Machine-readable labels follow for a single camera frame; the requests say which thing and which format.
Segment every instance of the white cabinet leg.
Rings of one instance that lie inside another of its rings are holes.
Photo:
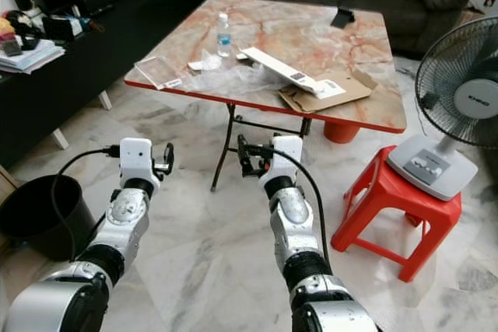
[[[60,128],[52,132],[52,138],[54,139],[55,144],[57,144],[61,149],[66,149],[69,147],[69,143],[65,139]]]
[[[102,91],[99,95],[100,103],[105,110],[111,110],[112,104],[110,103],[109,96],[106,91]]]

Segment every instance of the red plastic stool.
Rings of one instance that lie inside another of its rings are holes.
[[[391,146],[381,149],[344,195],[344,218],[333,235],[331,244],[339,252],[348,249],[351,244],[356,244],[398,262],[403,266],[398,277],[408,282],[413,280],[457,224],[461,214],[461,195],[458,194],[453,200],[445,202],[411,185],[386,163],[386,158],[395,148]],[[353,205],[353,198],[365,188],[365,194]],[[423,222],[422,240],[409,258],[358,237],[384,208],[405,211],[405,217],[415,227]],[[426,222],[430,223],[429,232],[426,232]]]

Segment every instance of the fan guard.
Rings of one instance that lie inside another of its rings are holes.
[[[485,80],[491,92],[496,83],[498,99],[498,17],[467,23],[439,39],[416,76],[418,104],[436,128],[460,142],[498,148],[498,116],[470,117],[455,104],[457,91],[473,79]],[[498,114],[498,100],[490,101],[489,113]]]

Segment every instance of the marble table top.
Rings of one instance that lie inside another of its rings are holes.
[[[379,131],[402,133],[406,129],[391,47],[380,13],[355,11],[356,21],[340,30],[330,26],[337,12],[333,7],[262,0],[207,0],[147,57],[164,56],[172,66],[187,72],[187,63],[200,61],[203,51],[216,52],[220,12],[229,15],[234,49],[257,47],[311,77],[359,69],[374,77],[379,85],[366,99],[306,115],[288,108],[276,91],[204,95],[201,90],[193,93],[181,88],[163,91]],[[131,86],[155,89],[135,68],[124,80]]]

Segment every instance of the black trash bin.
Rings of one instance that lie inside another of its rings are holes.
[[[68,260],[71,238],[51,203],[55,176],[43,176],[24,184],[0,207],[0,232],[10,239],[27,241],[35,250],[52,260]],[[72,230],[75,254],[81,253],[95,220],[83,200],[82,188],[70,176],[61,176],[55,188],[55,200]]]

